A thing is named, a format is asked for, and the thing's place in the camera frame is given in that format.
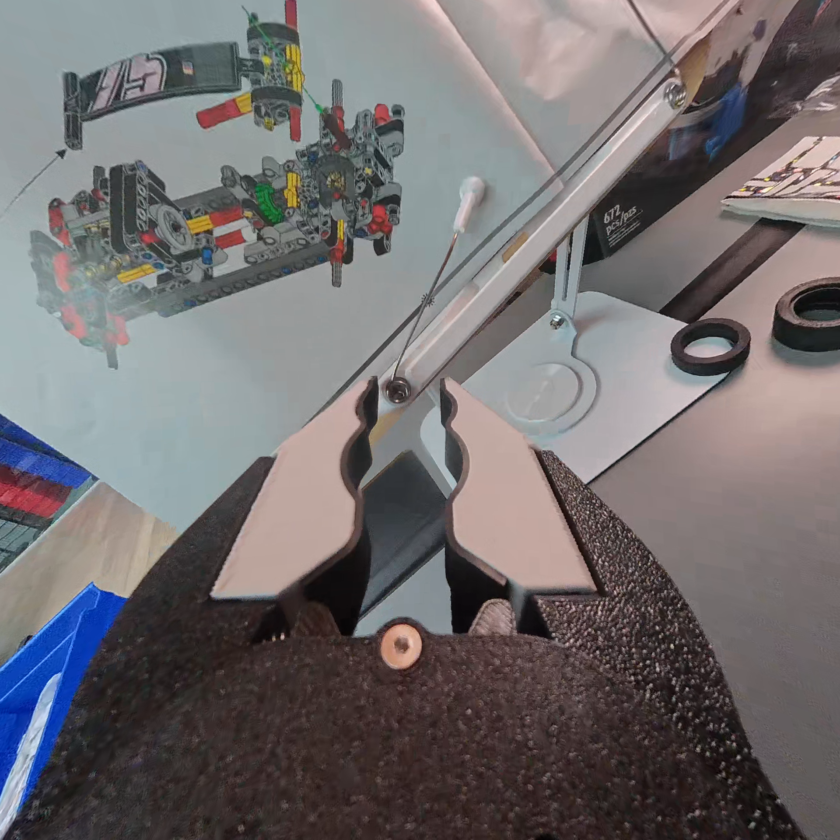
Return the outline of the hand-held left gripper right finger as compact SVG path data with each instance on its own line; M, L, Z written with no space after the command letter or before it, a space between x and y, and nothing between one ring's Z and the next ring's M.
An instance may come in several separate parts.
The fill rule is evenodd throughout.
M462 385L439 384L451 625L467 634L500 608L512 632L538 632L540 597L597 597L592 560L548 471L546 454Z

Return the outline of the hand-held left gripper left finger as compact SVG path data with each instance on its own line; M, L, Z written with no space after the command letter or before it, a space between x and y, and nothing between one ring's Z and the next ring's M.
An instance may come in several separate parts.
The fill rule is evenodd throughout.
M215 602L274 602L288 624L321 604L342 635L371 573L361 482L372 465L375 377L353 385L279 446L210 591Z

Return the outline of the toy instruction booklet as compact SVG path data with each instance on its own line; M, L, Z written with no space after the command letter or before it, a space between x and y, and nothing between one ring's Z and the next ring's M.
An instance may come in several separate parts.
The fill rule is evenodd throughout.
M2 2L2 413L186 526L736 5Z

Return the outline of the wire page holder arm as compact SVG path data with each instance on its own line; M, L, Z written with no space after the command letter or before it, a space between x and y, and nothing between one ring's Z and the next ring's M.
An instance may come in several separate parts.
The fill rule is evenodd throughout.
M405 375L401 374L401 367L403 365L406 352L408 351L408 348L410 347L415 338L417 329L425 311L433 305L435 291L455 251L455 247L458 243L459 237L467 230L469 222L472 216L474 215L476 208L482 204L485 191L485 182L478 176L474 175L467 177L464 181L462 181L460 185L458 193L459 205L458 211L455 215L455 220L453 222L452 237L449 241L441 265L437 269L437 273L434 276L430 287L423 295L420 308L418 309L418 312L414 318L412 327L407 335L403 348L397 356L397 359L393 365L391 377L385 385L385 397L390 404L401 406L402 404L407 402L408 398L412 394L412 387L405 378Z

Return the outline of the grey desk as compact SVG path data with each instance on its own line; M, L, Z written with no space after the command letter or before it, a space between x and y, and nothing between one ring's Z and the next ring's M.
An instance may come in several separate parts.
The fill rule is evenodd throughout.
M781 295L838 276L806 227L710 310L752 334L741 371L595 479L691 603L765 772L809 838L838 838L838 352L771 337Z

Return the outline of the white metal book stand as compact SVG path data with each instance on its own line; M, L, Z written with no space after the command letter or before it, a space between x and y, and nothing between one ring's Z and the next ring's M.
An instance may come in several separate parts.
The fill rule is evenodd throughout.
M390 404L379 385L370 442L399 418L490 320L551 250L560 250L550 310L462 385L547 456L592 479L613 466L725 375L678 369L670 343L683 325L600 292L580 293L592 209L694 96L688 60L622 117L594 150L574 156L574 172L526 224L528 237L506 261L494 257L414 340L401 374L412 394Z

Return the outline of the stack of red blue bins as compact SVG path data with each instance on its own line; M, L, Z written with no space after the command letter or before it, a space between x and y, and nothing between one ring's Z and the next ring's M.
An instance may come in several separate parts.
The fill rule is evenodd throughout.
M51 527L98 478L1 416L1 569Z

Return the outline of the blue plastic parts bin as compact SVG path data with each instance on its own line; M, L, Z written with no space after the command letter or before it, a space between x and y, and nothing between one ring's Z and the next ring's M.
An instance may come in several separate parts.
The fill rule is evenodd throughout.
M89 584L1 667L1 837L32 794L127 598Z

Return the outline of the black toy set box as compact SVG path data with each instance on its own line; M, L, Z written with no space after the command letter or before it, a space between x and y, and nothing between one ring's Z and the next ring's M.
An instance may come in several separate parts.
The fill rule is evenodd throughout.
M591 211L585 264L615 254L838 76L839 2L736 2L708 44L686 110Z

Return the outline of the toy sticker sheet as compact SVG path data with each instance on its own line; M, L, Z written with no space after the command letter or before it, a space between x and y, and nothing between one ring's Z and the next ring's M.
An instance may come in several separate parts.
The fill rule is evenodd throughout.
M727 212L826 228L839 226L839 138L805 136L721 200Z

